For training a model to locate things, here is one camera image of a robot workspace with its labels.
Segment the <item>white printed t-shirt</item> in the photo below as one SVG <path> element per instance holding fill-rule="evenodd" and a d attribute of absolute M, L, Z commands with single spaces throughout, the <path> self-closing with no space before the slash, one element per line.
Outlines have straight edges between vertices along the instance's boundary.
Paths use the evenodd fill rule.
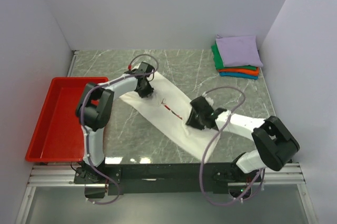
<path fill-rule="evenodd" d="M 141 98 L 133 91 L 122 95 L 120 99 L 135 108 L 179 147 L 195 158 L 202 159 L 217 130 L 199 130 L 186 125 L 192 109 L 191 100 L 160 73 L 155 73 L 151 86 L 154 92 L 149 98 Z"/>

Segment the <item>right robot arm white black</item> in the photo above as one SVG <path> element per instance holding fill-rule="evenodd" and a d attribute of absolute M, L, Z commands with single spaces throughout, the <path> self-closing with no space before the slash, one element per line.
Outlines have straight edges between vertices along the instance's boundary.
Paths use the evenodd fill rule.
<path fill-rule="evenodd" d="M 280 171 L 300 150 L 300 144 L 280 118 L 252 118 L 227 109 L 213 109 L 205 97 L 190 102 L 192 107 L 186 125 L 195 129 L 230 132 L 254 142 L 256 150 L 245 152 L 232 161 L 231 175 L 245 180 L 253 171 L 270 168 Z"/>

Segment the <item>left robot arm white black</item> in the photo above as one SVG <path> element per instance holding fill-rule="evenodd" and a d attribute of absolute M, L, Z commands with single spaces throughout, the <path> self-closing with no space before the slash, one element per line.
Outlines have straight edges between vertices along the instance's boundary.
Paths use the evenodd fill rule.
<path fill-rule="evenodd" d="M 152 65 L 141 62 L 138 68 L 128 67 L 122 76 L 107 82 L 88 83 L 76 107 L 75 114 L 80 121 L 84 135 L 83 161 L 91 165 L 86 176 L 94 183 L 105 178 L 103 135 L 104 128 L 110 120 L 114 100 L 126 93 L 136 92 L 141 98 L 153 93 L 148 77 L 157 71 Z"/>

